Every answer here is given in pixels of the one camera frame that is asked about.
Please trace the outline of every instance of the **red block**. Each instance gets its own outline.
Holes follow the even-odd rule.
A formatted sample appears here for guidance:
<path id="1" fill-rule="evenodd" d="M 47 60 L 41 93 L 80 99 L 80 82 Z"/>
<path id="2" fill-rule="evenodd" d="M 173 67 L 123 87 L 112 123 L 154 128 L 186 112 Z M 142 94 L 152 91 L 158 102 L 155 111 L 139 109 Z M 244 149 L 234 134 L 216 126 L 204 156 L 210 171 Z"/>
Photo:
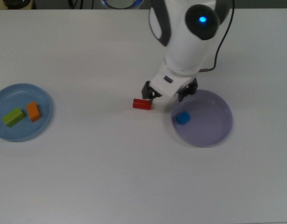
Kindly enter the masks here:
<path id="1" fill-rule="evenodd" d="M 150 104 L 149 100 L 146 100 L 146 99 L 134 99 L 133 100 L 133 108 L 150 110 L 151 107 L 152 105 Z"/>

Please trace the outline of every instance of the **white table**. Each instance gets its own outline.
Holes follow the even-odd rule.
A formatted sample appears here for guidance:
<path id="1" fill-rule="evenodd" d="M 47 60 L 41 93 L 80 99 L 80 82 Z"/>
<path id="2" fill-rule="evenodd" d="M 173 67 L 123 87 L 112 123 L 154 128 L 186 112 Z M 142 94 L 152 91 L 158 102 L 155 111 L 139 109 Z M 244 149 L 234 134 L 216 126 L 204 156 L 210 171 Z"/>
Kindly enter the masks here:
<path id="1" fill-rule="evenodd" d="M 132 108 L 165 53 L 147 18 L 0 11 L 0 90 L 32 83 L 54 104 L 37 138 L 0 139 L 1 224 L 287 221 L 287 9 L 236 10 L 217 68 L 198 76 L 234 116 L 213 148 L 180 139 L 164 98 Z"/>

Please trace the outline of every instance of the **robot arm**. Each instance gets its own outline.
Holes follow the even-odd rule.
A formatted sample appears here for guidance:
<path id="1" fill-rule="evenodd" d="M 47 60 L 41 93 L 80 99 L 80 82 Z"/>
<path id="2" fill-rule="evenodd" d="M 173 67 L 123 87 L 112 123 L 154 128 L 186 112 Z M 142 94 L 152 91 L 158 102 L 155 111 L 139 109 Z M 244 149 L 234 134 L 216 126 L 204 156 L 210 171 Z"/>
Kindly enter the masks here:
<path id="1" fill-rule="evenodd" d="M 159 71 L 146 82 L 145 99 L 179 95 L 179 101 L 197 89 L 196 74 L 213 38 L 229 12 L 228 0 L 154 0 L 150 28 L 167 47 Z"/>

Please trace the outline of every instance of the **dark background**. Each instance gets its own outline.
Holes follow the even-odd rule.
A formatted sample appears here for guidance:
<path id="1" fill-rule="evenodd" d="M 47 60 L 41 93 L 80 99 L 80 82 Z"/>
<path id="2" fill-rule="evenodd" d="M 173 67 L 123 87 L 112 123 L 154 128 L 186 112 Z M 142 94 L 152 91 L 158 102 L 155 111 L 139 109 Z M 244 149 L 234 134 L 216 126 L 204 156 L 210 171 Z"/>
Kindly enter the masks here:
<path id="1" fill-rule="evenodd" d="M 68 0 L 35 0 L 37 9 L 70 9 Z M 236 8 L 287 8 L 287 0 L 235 0 Z M 79 9 L 80 0 L 75 9 Z M 144 0 L 140 9 L 148 9 L 151 0 Z M 83 9 L 91 9 L 92 0 L 84 0 Z M 99 0 L 94 0 L 94 9 L 103 8 Z"/>

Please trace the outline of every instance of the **blue cube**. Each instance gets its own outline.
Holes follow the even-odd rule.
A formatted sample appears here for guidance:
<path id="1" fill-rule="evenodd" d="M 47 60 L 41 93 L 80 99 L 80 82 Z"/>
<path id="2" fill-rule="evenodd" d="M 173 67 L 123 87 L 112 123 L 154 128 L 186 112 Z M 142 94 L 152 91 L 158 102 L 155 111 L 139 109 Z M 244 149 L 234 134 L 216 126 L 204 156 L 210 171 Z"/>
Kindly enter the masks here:
<path id="1" fill-rule="evenodd" d="M 176 116 L 178 124 L 184 125 L 190 120 L 190 115 L 187 111 L 183 111 Z"/>

